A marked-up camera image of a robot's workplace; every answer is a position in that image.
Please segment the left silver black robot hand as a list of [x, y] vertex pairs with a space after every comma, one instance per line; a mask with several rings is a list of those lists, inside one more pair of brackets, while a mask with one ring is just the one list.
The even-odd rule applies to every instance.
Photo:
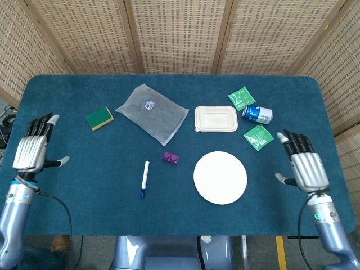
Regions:
[[47, 159], [47, 146], [59, 117], [58, 114], [49, 112], [28, 124], [25, 136], [18, 144], [12, 166], [19, 178], [34, 181], [35, 176], [44, 168], [61, 167], [70, 160], [68, 156], [60, 160]]

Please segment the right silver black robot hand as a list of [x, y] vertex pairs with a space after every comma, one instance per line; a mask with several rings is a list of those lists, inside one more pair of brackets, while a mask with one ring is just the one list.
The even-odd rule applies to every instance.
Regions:
[[287, 129], [283, 133], [278, 132], [277, 137], [289, 157], [294, 178], [287, 178], [280, 173], [276, 173], [275, 177], [281, 183], [296, 186], [308, 194], [328, 189], [329, 179], [310, 139]]

